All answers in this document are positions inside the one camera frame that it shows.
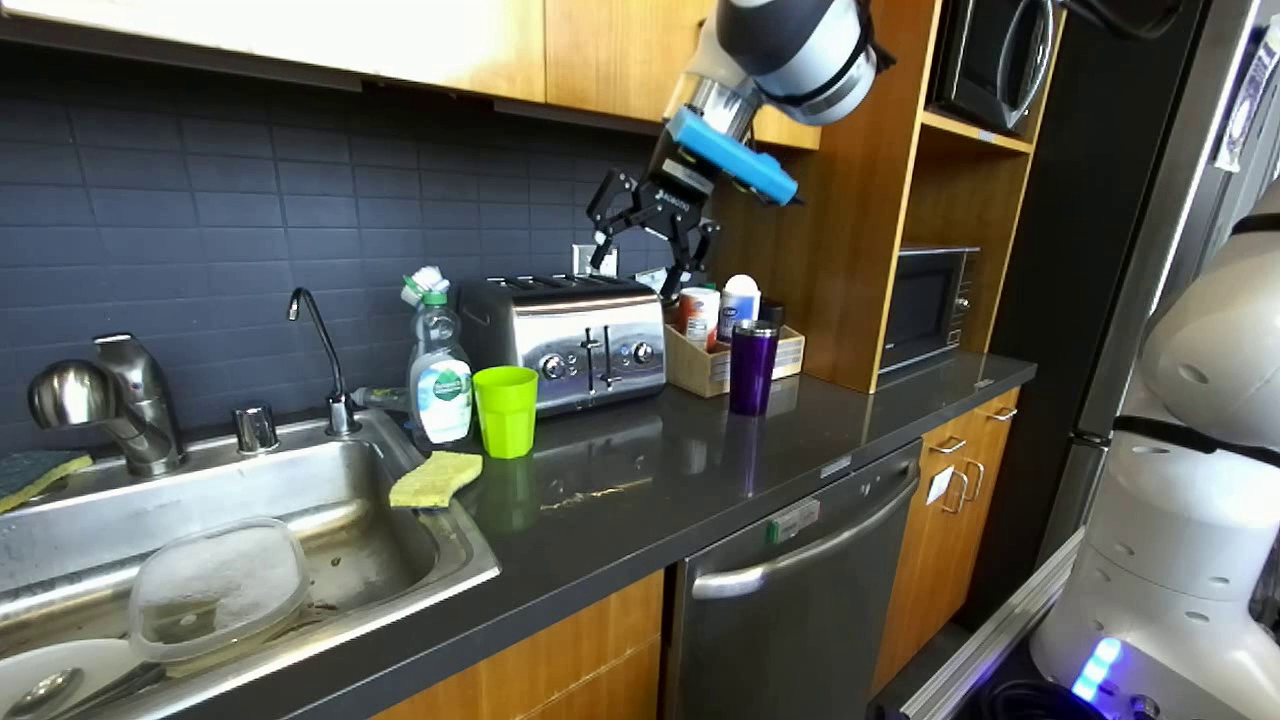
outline dishwasher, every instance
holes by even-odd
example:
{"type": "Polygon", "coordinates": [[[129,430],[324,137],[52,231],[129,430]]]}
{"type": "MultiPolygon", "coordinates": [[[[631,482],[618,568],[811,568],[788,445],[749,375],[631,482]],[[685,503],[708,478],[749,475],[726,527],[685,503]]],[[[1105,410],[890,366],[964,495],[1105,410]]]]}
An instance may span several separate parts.
{"type": "Polygon", "coordinates": [[[863,468],[826,465],[825,486],[676,568],[665,716],[868,710],[916,454],[906,445],[863,468]]]}

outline cabinet door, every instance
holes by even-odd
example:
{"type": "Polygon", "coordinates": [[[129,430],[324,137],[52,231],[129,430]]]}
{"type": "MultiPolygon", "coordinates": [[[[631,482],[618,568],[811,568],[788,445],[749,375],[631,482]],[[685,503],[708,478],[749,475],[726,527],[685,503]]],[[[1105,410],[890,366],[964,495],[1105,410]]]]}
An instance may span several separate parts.
{"type": "Polygon", "coordinates": [[[925,435],[918,486],[896,556],[886,622],[881,636],[875,691],[953,620],[961,590],[964,478],[946,449],[964,430],[957,417],[925,435]]]}
{"type": "MultiPolygon", "coordinates": [[[[702,0],[546,0],[546,102],[659,123],[699,21],[702,0]]],[[[816,147],[819,132],[763,108],[754,141],[816,147]]]]}
{"type": "Polygon", "coordinates": [[[665,571],[409,696],[380,720],[656,720],[665,571]]]}
{"type": "Polygon", "coordinates": [[[925,435],[918,486],[896,558],[875,691],[964,609],[1016,390],[925,435]]]}
{"type": "Polygon", "coordinates": [[[545,100],[545,0],[0,0],[13,14],[545,100]]]}

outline dishwasher handle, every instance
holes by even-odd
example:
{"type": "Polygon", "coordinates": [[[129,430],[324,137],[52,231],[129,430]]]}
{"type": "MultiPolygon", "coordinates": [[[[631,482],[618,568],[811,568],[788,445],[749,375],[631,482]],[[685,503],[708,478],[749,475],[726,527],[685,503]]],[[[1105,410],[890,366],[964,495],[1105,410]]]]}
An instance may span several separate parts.
{"type": "Polygon", "coordinates": [[[730,568],[730,571],[708,571],[708,576],[692,576],[692,598],[741,598],[741,595],[754,595],[767,576],[778,571],[795,571],[819,556],[840,550],[843,544],[858,541],[863,532],[873,532],[875,525],[885,525],[906,495],[916,493],[916,482],[903,482],[885,506],[875,506],[868,520],[830,532],[825,541],[798,544],[767,565],[749,565],[749,568],[730,568]]]}

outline upper cabinet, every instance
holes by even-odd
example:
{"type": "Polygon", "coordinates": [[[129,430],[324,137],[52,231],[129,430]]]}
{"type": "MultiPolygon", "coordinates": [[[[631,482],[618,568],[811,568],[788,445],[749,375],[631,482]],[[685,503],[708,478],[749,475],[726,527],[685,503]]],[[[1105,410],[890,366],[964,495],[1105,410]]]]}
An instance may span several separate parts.
{"type": "MultiPolygon", "coordinates": [[[[659,123],[702,0],[0,0],[0,14],[90,28],[29,35],[112,55],[132,35],[659,123]]],[[[754,141],[819,147],[816,128],[771,108],[754,141]]]]}
{"type": "MultiPolygon", "coordinates": [[[[702,0],[546,0],[546,102],[665,119],[686,71],[702,0]]],[[[819,132],[776,108],[754,114],[758,143],[819,147],[819,132]]]]}
{"type": "Polygon", "coordinates": [[[545,100],[538,0],[0,0],[0,11],[356,76],[545,100]]]}

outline tile wall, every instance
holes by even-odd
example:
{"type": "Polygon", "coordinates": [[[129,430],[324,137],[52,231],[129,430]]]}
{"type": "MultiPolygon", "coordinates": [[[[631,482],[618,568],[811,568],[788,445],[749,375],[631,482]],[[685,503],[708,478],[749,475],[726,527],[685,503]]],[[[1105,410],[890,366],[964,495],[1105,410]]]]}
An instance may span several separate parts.
{"type": "MultiPolygon", "coordinates": [[[[498,114],[446,91],[324,91],[0,45],[0,453],[68,445],[29,380],[134,333],[188,430],[302,410],[326,366],[282,299],[307,285],[353,384],[398,384],[398,274],[563,270],[609,166],[652,137],[498,114]]],[[[628,236],[618,268],[669,264],[628,236]]]]}

